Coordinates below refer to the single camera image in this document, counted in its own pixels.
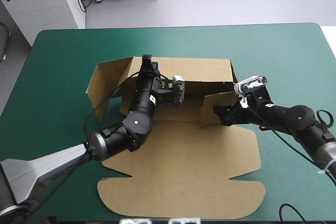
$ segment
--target cardboard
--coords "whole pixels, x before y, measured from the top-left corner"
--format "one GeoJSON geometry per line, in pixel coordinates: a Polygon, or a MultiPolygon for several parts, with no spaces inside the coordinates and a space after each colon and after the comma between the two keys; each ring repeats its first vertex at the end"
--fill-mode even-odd
{"type": "MultiPolygon", "coordinates": [[[[152,60],[159,62],[165,76],[183,76],[185,101],[180,108],[156,107],[147,142],[137,152],[123,152],[103,162],[132,176],[99,181],[103,203],[127,216],[237,219],[250,215],[264,198],[264,185],[231,178],[260,169],[257,138],[250,130],[219,125],[213,113],[213,105],[237,101],[230,60],[152,60]]],[[[98,64],[87,90],[92,105],[140,65],[141,57],[98,64]]],[[[122,96],[120,111],[124,114],[134,87],[135,78],[115,95],[122,96]]],[[[106,106],[97,112],[100,119],[106,106]]]]}

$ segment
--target cabinet drawer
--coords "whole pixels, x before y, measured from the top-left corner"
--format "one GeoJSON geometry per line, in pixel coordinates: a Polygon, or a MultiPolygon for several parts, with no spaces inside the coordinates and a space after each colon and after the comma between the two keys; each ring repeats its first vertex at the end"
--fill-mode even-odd
{"type": "Polygon", "coordinates": [[[67,0],[1,0],[10,14],[68,5],[67,0]]]}
{"type": "Polygon", "coordinates": [[[69,6],[14,13],[12,18],[20,29],[75,21],[69,6]]]}
{"type": "Polygon", "coordinates": [[[26,37],[28,43],[32,46],[36,39],[36,36],[40,31],[55,30],[55,29],[77,29],[76,22],[66,22],[60,24],[52,24],[47,26],[37,26],[31,28],[21,29],[22,34],[26,37]]]}

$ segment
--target cardboard box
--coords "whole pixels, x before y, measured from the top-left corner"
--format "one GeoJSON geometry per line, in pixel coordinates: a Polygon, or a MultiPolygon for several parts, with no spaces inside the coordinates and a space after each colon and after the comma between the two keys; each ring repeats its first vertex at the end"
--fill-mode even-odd
{"type": "MultiPolygon", "coordinates": [[[[127,216],[199,217],[237,219],[261,204],[261,182],[232,178],[260,169],[254,132],[219,124],[213,105],[233,104],[237,82],[228,59],[152,58],[160,73],[185,80],[181,107],[156,107],[154,128],[134,153],[123,152],[103,165],[129,174],[105,178],[98,192],[111,210],[127,216]]],[[[87,94],[96,106],[118,83],[140,69],[141,57],[97,65],[87,94]]],[[[120,111],[128,113],[135,78],[115,96],[122,96],[120,111]]],[[[102,120],[108,103],[97,115],[102,120]]]]}

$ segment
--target gray floor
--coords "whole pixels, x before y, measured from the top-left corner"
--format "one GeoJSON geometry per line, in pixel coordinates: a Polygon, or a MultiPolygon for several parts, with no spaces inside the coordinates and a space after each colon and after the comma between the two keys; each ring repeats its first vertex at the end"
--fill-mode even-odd
{"type": "MultiPolygon", "coordinates": [[[[0,114],[30,47],[0,4],[13,36],[0,63],[0,114]]],[[[314,22],[336,26],[335,0],[103,0],[93,2],[87,28],[162,27],[314,22]]]]}

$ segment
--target cardboard flap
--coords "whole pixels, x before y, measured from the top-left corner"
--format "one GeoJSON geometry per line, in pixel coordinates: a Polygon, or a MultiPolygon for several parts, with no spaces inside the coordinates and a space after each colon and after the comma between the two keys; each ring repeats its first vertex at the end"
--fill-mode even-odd
{"type": "Polygon", "coordinates": [[[99,181],[104,204],[127,216],[237,219],[261,204],[260,182],[229,180],[260,169],[255,134],[237,126],[155,123],[147,142],[104,166],[132,178],[99,181]]]}
{"type": "MultiPolygon", "coordinates": [[[[94,108],[117,87],[119,79],[125,69],[129,68],[131,60],[132,57],[103,62],[96,66],[86,90],[94,108]]],[[[96,111],[101,121],[105,116],[108,103],[109,99],[96,111]]]]}
{"type": "Polygon", "coordinates": [[[219,116],[214,113],[214,105],[233,105],[237,101],[235,92],[206,95],[201,107],[201,125],[220,124],[219,116]]]}
{"type": "MultiPolygon", "coordinates": [[[[210,94],[233,91],[233,82],[236,79],[229,59],[195,59],[195,58],[163,58],[152,57],[152,61],[159,63],[159,71],[169,79],[174,75],[180,75],[185,81],[186,97],[194,95],[194,98],[187,98],[190,104],[182,108],[159,108],[155,113],[156,120],[197,120],[202,102],[201,97],[210,94]]],[[[142,64],[142,57],[130,57],[120,60],[103,62],[97,65],[87,94],[93,107],[99,104],[118,84],[124,81],[131,74],[138,72],[142,64]]],[[[113,97],[123,96],[121,112],[128,113],[128,108],[134,96],[136,77],[131,78],[125,83],[113,97]]],[[[103,119],[108,101],[105,102],[97,115],[103,119]]]]}

